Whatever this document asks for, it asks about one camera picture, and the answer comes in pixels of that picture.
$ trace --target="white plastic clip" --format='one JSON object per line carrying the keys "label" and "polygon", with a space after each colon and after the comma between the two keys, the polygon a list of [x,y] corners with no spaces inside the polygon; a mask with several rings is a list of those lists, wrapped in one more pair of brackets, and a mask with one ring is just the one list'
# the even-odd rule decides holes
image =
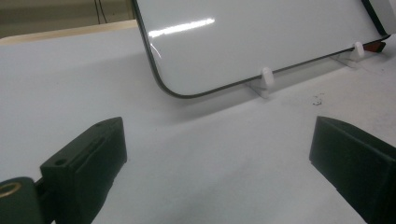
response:
{"label": "white plastic clip", "polygon": [[269,98],[269,89],[275,84],[274,74],[271,69],[265,67],[262,69],[262,78],[253,80],[249,83],[249,87],[253,89],[260,97]]}
{"label": "white plastic clip", "polygon": [[357,68],[358,62],[364,57],[364,47],[361,42],[356,42],[354,47],[351,52],[341,53],[332,58],[348,67]]}

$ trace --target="black cable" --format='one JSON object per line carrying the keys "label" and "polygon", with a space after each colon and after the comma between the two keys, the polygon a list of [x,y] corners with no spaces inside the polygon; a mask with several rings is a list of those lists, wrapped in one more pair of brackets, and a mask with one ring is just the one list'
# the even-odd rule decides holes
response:
{"label": "black cable", "polygon": [[102,0],[99,0],[99,6],[100,6],[100,9],[102,11],[103,18],[105,18],[105,22],[107,23],[105,12],[103,12],[103,8],[102,8]]}
{"label": "black cable", "polygon": [[100,24],[98,5],[97,5],[97,3],[96,3],[96,0],[93,0],[93,2],[95,3],[96,16],[98,17],[98,24]]}

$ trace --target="wall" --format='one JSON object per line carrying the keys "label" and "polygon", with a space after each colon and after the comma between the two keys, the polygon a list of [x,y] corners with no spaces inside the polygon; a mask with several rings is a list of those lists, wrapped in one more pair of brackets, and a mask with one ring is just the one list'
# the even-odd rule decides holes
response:
{"label": "wall", "polygon": [[[107,22],[131,20],[130,0],[101,0]],[[101,23],[105,23],[101,10]],[[98,24],[94,0],[2,0],[0,38]]]}

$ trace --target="white table surface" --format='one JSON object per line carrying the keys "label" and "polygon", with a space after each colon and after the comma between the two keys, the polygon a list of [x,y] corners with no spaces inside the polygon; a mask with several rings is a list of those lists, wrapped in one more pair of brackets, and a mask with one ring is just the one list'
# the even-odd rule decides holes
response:
{"label": "white table surface", "polygon": [[311,165],[316,116],[396,146],[396,39],[358,69],[326,59],[193,100],[156,85],[136,28],[0,47],[0,180],[30,176],[122,116],[128,162],[93,223],[364,223]]}

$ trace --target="white work surface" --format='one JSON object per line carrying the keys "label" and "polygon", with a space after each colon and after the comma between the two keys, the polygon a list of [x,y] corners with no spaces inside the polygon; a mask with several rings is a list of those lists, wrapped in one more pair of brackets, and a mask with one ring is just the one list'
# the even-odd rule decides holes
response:
{"label": "white work surface", "polygon": [[165,94],[136,28],[2,46],[0,180],[37,180],[48,157],[121,116],[128,162],[93,223],[362,224],[308,154],[317,116],[396,146],[388,43],[358,69],[326,59],[276,74],[269,100],[245,85]]}

